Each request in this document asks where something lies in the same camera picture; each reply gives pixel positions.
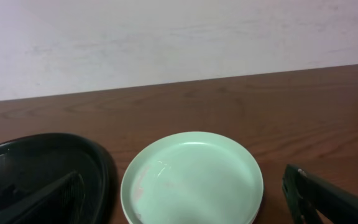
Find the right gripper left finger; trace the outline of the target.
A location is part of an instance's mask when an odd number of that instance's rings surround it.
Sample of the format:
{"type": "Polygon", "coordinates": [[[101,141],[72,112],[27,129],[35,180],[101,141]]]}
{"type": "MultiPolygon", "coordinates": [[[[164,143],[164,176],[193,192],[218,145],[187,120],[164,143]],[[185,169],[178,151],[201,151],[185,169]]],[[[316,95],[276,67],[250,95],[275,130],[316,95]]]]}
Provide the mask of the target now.
{"type": "Polygon", "coordinates": [[[0,224],[75,224],[84,204],[80,174],[71,172],[0,212],[0,224]]]}

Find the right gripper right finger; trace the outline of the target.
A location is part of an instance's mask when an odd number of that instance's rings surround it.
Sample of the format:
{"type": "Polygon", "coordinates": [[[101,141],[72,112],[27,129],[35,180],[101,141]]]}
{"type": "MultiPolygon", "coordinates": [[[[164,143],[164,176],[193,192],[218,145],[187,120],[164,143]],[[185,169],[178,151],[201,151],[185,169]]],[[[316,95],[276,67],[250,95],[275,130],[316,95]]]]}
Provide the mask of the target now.
{"type": "Polygon", "coordinates": [[[309,172],[288,164],[282,189],[295,224],[358,223],[358,197],[309,172]]]}

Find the light blue plate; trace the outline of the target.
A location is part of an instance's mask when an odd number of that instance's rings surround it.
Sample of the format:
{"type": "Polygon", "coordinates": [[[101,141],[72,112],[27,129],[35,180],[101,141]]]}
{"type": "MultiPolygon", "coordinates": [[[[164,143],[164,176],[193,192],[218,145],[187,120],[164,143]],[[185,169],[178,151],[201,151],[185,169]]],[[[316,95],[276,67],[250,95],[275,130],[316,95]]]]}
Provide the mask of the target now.
{"type": "Polygon", "coordinates": [[[252,154],[225,136],[172,134],[141,150],[121,182],[131,224],[255,222],[264,180],[252,154]]]}

